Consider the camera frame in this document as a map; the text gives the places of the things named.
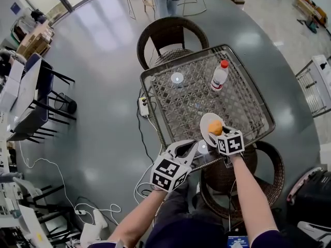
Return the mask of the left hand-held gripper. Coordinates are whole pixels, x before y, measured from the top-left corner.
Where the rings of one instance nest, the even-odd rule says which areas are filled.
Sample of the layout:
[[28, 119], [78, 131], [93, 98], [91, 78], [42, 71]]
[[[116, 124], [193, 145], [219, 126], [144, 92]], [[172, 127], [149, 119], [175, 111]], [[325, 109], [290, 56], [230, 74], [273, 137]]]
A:
[[191, 172], [190, 165], [197, 150], [198, 142], [193, 139], [172, 143], [157, 157], [151, 170], [151, 185], [166, 192], [178, 188]]

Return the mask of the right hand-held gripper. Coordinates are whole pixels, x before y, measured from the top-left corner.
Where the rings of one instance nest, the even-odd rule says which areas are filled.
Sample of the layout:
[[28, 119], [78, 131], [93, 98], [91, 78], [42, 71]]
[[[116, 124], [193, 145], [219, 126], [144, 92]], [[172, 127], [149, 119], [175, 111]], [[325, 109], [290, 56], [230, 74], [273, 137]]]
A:
[[225, 156], [241, 153], [245, 150], [243, 135], [241, 131], [229, 126], [222, 126], [222, 135], [208, 134], [209, 139], [217, 145], [218, 152]]

